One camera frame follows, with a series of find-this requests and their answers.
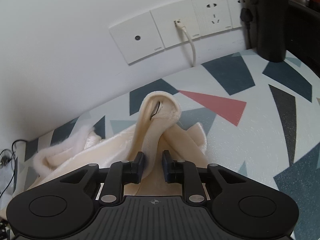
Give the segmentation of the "cream embroidered fur-trimmed coat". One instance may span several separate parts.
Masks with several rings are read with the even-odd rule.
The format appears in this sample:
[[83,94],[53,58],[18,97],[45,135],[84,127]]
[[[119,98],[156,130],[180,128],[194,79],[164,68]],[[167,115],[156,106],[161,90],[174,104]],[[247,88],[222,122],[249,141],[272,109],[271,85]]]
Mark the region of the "cream embroidered fur-trimmed coat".
[[98,136],[92,126],[82,126],[64,141],[35,154],[33,168],[39,177],[28,189],[39,186],[84,165],[96,163],[110,167],[122,160],[132,161],[143,152],[145,164],[139,184],[124,187],[125,195],[180,195],[181,186],[164,180],[162,153],[206,167],[207,137],[201,123],[183,130],[178,126],[181,108],[169,93],[156,91],[143,100],[136,124],[109,139]]

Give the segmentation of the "black speaker box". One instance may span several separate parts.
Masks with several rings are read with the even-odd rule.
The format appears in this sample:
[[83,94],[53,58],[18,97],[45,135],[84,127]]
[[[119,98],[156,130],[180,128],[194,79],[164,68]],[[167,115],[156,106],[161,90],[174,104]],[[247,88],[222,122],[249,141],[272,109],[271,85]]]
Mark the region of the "black speaker box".
[[242,8],[240,20],[247,31],[247,43],[252,48],[251,23],[256,22],[257,54],[270,62],[285,59],[285,12],[287,0],[251,0],[251,7]]

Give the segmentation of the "white wall socket panel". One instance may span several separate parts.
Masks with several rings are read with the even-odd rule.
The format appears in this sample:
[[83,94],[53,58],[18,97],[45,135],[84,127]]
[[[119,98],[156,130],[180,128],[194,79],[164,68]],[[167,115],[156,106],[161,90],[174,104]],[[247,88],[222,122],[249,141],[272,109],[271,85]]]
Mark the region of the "white wall socket panel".
[[109,28],[128,64],[181,43],[244,26],[242,8],[249,0],[183,0],[152,9]]

